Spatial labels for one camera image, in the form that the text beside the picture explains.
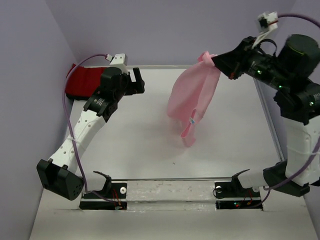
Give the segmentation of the pink t shirt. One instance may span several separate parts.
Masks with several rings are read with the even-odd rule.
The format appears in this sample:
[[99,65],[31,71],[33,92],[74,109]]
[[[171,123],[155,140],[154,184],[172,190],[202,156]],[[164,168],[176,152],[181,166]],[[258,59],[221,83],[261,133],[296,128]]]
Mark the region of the pink t shirt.
[[215,56],[203,52],[196,64],[180,74],[171,90],[166,114],[180,121],[180,137],[185,147],[195,143],[196,125],[203,119],[221,76],[212,60]]

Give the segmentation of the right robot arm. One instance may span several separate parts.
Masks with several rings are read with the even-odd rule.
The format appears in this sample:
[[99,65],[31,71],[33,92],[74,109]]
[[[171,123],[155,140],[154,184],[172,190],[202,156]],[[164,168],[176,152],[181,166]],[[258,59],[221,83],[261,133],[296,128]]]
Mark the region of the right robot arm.
[[249,75],[276,90],[287,136],[287,159],[260,171],[234,174],[222,188],[242,196],[250,188],[275,190],[295,197],[320,184],[320,86],[310,75],[320,62],[313,38],[290,35],[279,54],[265,53],[252,36],[232,51],[214,56],[214,65],[229,79]]

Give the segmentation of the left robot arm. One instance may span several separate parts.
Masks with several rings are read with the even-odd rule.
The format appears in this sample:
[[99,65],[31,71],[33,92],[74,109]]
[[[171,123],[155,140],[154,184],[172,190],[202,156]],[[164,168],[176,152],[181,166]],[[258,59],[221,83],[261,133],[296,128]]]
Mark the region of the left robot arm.
[[69,135],[59,149],[48,160],[41,159],[36,170],[44,189],[70,201],[88,183],[80,159],[99,130],[118,109],[124,96],[142,94],[145,82],[140,69],[133,68],[135,81],[129,72],[118,67],[107,67],[100,76],[100,84],[85,102],[75,126],[69,127]]

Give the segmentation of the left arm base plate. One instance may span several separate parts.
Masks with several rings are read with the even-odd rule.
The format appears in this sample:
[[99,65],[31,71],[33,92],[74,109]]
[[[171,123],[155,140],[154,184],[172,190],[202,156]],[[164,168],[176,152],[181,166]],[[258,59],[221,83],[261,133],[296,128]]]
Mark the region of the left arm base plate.
[[83,193],[80,198],[81,210],[109,210],[118,211],[127,209],[127,189],[125,181],[111,181],[105,183],[102,190],[94,193]]

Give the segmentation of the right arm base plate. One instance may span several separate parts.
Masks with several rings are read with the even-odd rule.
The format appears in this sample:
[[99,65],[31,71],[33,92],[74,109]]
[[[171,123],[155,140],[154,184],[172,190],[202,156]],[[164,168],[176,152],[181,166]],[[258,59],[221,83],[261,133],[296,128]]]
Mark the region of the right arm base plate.
[[251,188],[240,191],[232,190],[230,182],[218,181],[212,191],[217,210],[263,209],[260,192]]

